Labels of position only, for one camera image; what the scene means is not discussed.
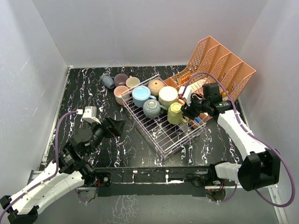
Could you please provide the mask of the yellow-green mug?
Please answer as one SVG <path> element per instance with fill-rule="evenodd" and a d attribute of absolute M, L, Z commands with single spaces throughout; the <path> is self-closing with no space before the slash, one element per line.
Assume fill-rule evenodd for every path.
<path fill-rule="evenodd" d="M 170 105 L 167 114 L 167 120 L 173 125 L 178 125 L 181 122 L 188 123 L 189 119 L 183 116 L 181 111 L 182 105 L 180 103 L 173 103 Z"/>

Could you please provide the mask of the grey mug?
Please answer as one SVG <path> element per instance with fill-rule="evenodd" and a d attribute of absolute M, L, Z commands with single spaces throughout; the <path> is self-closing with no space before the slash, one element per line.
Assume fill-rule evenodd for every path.
<path fill-rule="evenodd" d="M 161 113 L 167 113 L 167 108 L 161 105 L 155 99 L 147 100 L 142 107 L 144 115 L 149 119 L 154 119 L 159 116 Z"/>

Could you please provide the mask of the beige round mug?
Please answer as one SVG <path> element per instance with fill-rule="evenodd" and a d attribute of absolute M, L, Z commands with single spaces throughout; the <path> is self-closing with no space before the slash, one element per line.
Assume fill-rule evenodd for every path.
<path fill-rule="evenodd" d="M 158 97 L 160 90 L 165 87 L 165 84 L 160 80 L 152 80 L 148 84 L 151 95 Z"/>

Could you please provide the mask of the light blue mug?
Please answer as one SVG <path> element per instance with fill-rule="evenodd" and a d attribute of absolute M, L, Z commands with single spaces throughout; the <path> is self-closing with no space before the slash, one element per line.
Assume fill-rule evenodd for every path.
<path fill-rule="evenodd" d="M 133 102 L 137 107 L 143 107 L 143 104 L 149 99 L 157 99 L 155 96 L 151 95 L 150 89 L 146 86 L 135 87 L 132 91 L 132 97 Z"/>

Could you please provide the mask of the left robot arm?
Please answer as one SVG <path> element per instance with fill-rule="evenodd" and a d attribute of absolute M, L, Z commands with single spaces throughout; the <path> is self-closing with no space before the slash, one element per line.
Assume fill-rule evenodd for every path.
<path fill-rule="evenodd" d="M 3 196 L 0 204 L 11 224 L 32 224 L 44 208 L 82 185 L 96 182 L 95 169 L 85 160 L 103 138 L 121 136 L 124 120 L 106 117 L 89 127 L 78 129 L 58 153 L 55 161 L 32 182 L 12 196 Z"/>

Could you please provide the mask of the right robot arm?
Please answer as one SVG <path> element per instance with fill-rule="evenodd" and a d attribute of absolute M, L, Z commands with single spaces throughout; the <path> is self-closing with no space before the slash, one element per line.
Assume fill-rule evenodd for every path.
<path fill-rule="evenodd" d="M 252 132 L 234 111 L 231 101 L 222 99 L 217 83 L 205 84 L 203 89 L 204 95 L 200 96 L 190 87 L 180 87 L 178 96 L 185 99 L 185 104 L 181 107 L 183 115 L 195 120 L 200 113 L 208 113 L 227 132 L 243 159 L 242 164 L 223 161 L 210 165 L 209 182 L 219 185 L 227 179 L 240 183 L 246 191 L 278 183 L 278 156 L 251 137 Z"/>

